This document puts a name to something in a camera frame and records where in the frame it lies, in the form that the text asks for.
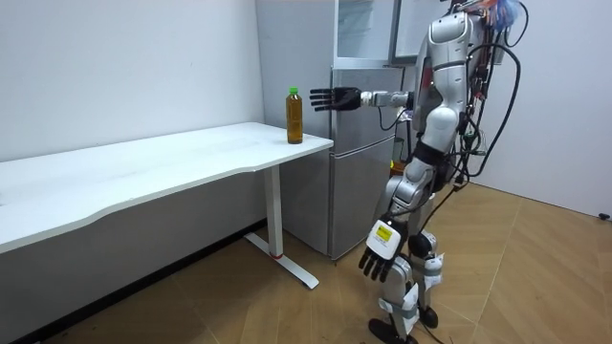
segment freezer door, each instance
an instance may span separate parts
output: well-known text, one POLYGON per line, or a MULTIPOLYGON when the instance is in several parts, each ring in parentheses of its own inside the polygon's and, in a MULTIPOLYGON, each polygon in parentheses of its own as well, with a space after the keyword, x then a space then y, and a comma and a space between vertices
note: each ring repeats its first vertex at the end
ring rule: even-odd
MULTIPOLYGON (((403 70, 399 68, 379 69, 335 69, 334 87, 357 87, 362 91, 400 91, 403 70)), ((382 108, 382 125, 388 127, 396 118, 397 109, 382 108)), ((384 132, 376 108, 363 107, 356 111, 332 112, 332 139, 334 154, 342 155, 394 135, 384 132)))
POLYGON ((389 180, 393 139, 333 158, 331 256, 336 260, 363 240, 389 180))

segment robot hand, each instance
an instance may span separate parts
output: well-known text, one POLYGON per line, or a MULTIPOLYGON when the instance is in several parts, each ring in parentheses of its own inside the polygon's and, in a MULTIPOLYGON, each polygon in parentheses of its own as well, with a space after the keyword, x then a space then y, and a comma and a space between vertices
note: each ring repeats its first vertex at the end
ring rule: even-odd
POLYGON ((351 111, 361 106, 361 90, 355 87, 336 87, 310 91, 310 100, 315 111, 351 111))
POLYGON ((372 272, 372 280, 386 280, 395 257, 402 251, 408 237, 406 224, 394 221, 385 215, 378 220, 367 237, 367 248, 361 257, 359 267, 368 276, 372 272))

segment refrigerator door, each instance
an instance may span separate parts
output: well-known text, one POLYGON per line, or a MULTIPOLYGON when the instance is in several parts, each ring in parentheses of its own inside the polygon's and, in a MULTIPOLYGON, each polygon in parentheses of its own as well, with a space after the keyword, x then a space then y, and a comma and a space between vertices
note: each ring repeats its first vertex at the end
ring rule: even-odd
POLYGON ((334 260, 363 240, 374 224, 376 204, 389 180, 393 139, 332 158, 330 255, 334 260))
POLYGON ((328 254, 330 153, 322 151, 280 165, 283 228, 328 254))
MULTIPOLYGON (((332 72, 334 87, 357 87, 362 91, 400 91, 403 69, 335 69, 332 72)), ((381 108, 382 125, 390 126, 396 118, 397 109, 381 108)), ((376 108, 363 107, 356 111, 332 112, 333 152, 341 156, 390 138, 393 130, 384 132, 376 108)))

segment white wall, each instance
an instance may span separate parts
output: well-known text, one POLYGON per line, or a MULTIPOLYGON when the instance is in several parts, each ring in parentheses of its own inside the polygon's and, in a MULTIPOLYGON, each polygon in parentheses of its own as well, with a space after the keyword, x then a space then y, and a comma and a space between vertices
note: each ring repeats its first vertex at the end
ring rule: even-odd
MULTIPOLYGON (((243 121, 263 121, 254 0, 0 2, 0 161, 243 121)), ((261 176, 238 175, 0 255, 0 343, 263 219, 264 204, 261 176)))
MULTIPOLYGON (((475 181, 586 214, 612 212, 612 48, 609 25, 593 13, 609 3, 523 1, 531 24, 514 48, 523 66, 520 91, 507 129, 475 181)), ((506 56, 483 119, 488 142, 513 83, 514 65, 506 56)))
POLYGON ((253 0, 3 0, 0 161, 262 121, 253 0))

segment desk top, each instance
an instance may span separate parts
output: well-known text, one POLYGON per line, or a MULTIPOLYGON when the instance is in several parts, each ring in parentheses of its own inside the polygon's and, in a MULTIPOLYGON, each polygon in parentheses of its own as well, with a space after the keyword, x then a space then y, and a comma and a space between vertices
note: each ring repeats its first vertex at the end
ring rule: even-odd
POLYGON ((112 212, 333 146, 285 129, 240 123, 0 163, 0 253, 112 212))

